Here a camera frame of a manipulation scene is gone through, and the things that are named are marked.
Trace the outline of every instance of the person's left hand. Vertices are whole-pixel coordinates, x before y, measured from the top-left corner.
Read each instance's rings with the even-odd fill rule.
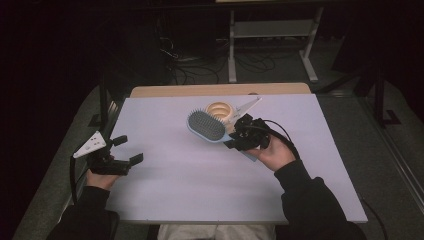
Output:
[[[119,178],[118,175],[99,175],[93,173],[90,169],[87,171],[87,186],[98,187],[104,190],[110,190],[115,181]]]

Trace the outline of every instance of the black sleeve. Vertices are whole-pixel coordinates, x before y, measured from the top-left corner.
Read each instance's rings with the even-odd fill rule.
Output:
[[[296,160],[274,173],[285,193],[283,211],[293,239],[366,239],[346,216],[322,178],[311,179]]]
[[[65,210],[47,239],[109,239],[111,223],[105,210],[109,193],[101,188],[84,187],[78,203]]]

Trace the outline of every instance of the pants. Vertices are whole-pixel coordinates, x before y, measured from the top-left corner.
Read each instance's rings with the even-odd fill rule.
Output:
[[[161,225],[158,240],[275,240],[274,225]]]

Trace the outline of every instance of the person's hand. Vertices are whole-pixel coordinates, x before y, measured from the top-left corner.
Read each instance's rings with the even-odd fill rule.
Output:
[[[269,135],[270,142],[266,149],[250,149],[246,152],[257,157],[272,171],[277,171],[283,166],[296,160],[291,150],[277,137]]]
[[[103,188],[104,190],[109,191],[118,178],[118,175],[99,175],[91,172],[91,170],[88,169],[87,186]]]

